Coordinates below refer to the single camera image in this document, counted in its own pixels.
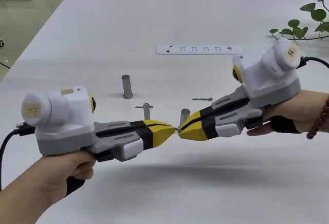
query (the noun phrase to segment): metal cylinder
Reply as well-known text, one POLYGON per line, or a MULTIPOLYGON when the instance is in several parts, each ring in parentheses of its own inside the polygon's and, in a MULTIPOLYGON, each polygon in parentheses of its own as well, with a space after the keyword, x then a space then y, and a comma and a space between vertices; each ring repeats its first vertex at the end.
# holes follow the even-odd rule
POLYGON ((150 120, 151 119, 151 110, 150 110, 149 103, 144 103, 143 110, 144 110, 144 119, 150 120))
POLYGON ((125 99, 131 99, 134 96, 134 94, 132 92, 132 86, 130 84, 129 75, 122 76, 122 85, 123 85, 123 97, 125 99))
POLYGON ((180 112, 180 123, 179 126, 183 125, 185 121, 189 118, 191 111, 187 108, 184 108, 180 112))

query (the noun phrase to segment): red beaded bracelet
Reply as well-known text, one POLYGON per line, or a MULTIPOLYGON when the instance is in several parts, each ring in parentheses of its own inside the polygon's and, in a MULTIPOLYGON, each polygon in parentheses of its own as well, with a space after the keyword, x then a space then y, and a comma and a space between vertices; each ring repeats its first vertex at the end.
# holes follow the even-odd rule
POLYGON ((320 117, 314 122, 312 128, 309 130, 306 137, 308 139, 313 139, 327 118, 329 118, 329 98, 325 102, 325 106, 323 107, 320 113, 320 117))

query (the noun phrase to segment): small metal object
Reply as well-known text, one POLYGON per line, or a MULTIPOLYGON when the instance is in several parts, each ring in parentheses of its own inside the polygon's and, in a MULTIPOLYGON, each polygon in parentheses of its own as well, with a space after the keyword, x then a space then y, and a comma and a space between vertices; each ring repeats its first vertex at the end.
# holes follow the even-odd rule
POLYGON ((193 101, 212 101, 212 98, 193 98, 193 101))
POLYGON ((180 122, 179 127, 185 123, 185 121, 189 118, 191 111, 187 108, 184 108, 180 112, 180 122))
POLYGON ((135 106, 135 108, 144 108, 144 106, 135 106))
POLYGON ((145 120, 150 120, 151 119, 151 111, 150 111, 149 103, 144 103, 143 110, 144 110, 144 119, 145 120))
POLYGON ((132 93, 132 86, 130 84, 129 75, 122 76, 122 85, 123 85, 123 98, 131 99, 134 94, 132 93))
POLYGON ((24 123, 16 124, 16 128, 22 128, 24 126, 24 123))

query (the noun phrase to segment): electrical outlet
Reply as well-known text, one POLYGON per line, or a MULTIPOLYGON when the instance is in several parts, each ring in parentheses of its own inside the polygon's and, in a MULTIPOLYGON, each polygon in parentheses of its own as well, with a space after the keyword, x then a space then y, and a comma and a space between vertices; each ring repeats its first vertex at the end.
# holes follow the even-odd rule
POLYGON ((240 54, 241 48, 237 45, 159 45, 157 54, 240 54))

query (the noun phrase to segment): human hand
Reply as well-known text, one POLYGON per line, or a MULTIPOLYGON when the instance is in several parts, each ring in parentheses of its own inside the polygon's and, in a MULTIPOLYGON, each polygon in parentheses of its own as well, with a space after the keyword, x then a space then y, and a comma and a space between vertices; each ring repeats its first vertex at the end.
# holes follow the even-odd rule
MULTIPOLYGON (((308 132, 319 118, 328 96, 329 94, 326 93, 302 90, 290 100, 265 109, 263 120, 267 122, 272 117, 282 116, 293 120, 300 133, 308 132)), ((329 133, 329 120, 324 123, 320 131, 329 133)), ((271 132, 273 129, 268 122, 261 127, 249 130, 247 135, 259 136, 271 132)))
POLYGON ((61 156, 45 156, 33 164, 21 177, 33 184, 33 188, 42 192, 51 204, 65 197, 66 179, 91 179, 95 158, 85 151, 61 156))

